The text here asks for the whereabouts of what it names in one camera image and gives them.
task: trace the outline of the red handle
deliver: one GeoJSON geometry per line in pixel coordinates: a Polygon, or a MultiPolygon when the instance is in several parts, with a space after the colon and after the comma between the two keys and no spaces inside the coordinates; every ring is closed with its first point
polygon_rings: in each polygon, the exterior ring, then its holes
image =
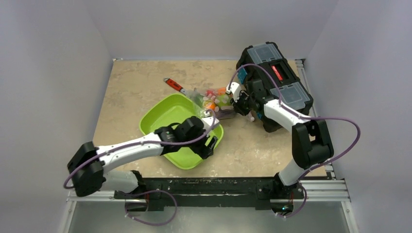
{"type": "Polygon", "coordinates": [[[173,89],[175,89],[176,91],[180,91],[183,89],[183,87],[179,84],[177,84],[177,82],[173,81],[172,79],[167,79],[165,80],[165,82],[171,86],[173,89]]]}

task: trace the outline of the floor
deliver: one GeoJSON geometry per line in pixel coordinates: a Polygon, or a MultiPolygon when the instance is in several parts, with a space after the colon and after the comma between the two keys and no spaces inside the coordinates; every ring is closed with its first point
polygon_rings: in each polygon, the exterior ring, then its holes
{"type": "MultiPolygon", "coordinates": [[[[294,61],[289,62],[296,71],[294,61]]],[[[115,61],[94,134],[94,145],[112,145],[143,136],[139,121],[174,89],[163,82],[170,77],[186,89],[225,87],[236,61],[115,61]]],[[[292,158],[291,135],[285,129],[267,133],[260,121],[237,115],[222,120],[224,137],[213,156],[197,167],[182,170],[163,156],[119,167],[138,170],[143,177],[249,177],[273,176],[292,158]]],[[[319,168],[309,175],[324,176],[319,168]]]]}

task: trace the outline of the table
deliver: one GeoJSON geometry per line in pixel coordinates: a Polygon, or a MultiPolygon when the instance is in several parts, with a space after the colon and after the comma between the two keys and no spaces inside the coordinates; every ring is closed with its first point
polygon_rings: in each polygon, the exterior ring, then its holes
{"type": "MultiPolygon", "coordinates": [[[[297,74],[294,61],[289,61],[297,74]]],[[[219,88],[228,84],[236,61],[115,61],[94,134],[96,146],[138,137],[140,119],[166,96],[176,93],[163,82],[170,77],[186,89],[219,88]]],[[[224,136],[213,156],[197,167],[181,170],[162,156],[119,167],[138,170],[143,177],[255,177],[274,176],[292,158],[291,135],[285,129],[267,133],[259,120],[237,115],[222,120],[224,136]]],[[[309,175],[325,176],[319,168],[309,175]]]]}

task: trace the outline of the toolbox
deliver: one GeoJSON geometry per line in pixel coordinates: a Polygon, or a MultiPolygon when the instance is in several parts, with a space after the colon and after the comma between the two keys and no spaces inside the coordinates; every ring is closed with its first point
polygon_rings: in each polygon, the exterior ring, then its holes
{"type": "MultiPolygon", "coordinates": [[[[283,103],[305,115],[309,114],[309,109],[313,105],[313,98],[303,87],[300,79],[274,42],[266,42],[265,44],[245,48],[236,64],[236,69],[241,65],[250,63],[261,66],[273,77],[282,94],[283,103]]],[[[274,95],[277,99],[279,98],[275,85],[257,67],[247,66],[242,68],[238,72],[238,79],[245,87],[248,95],[253,92],[251,87],[261,82],[266,89],[266,95],[274,95]]],[[[263,127],[267,132],[273,132],[281,128],[278,123],[266,118],[263,111],[256,114],[263,121],[263,127]]]]}

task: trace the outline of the gray wall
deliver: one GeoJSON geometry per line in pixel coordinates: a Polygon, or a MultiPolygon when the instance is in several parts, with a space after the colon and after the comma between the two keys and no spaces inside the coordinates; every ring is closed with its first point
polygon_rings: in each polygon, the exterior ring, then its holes
{"type": "MultiPolygon", "coordinates": [[[[411,9],[408,0],[339,1],[305,63],[319,113],[362,129],[335,168],[365,233],[411,232],[411,9]]],[[[329,126],[342,151],[354,130],[329,126]]]]}
{"type": "Polygon", "coordinates": [[[81,0],[0,1],[0,232],[56,232],[110,64],[81,0]]]}
{"type": "Polygon", "coordinates": [[[276,41],[288,58],[309,54],[337,0],[85,0],[112,57],[238,58],[276,41]]]}

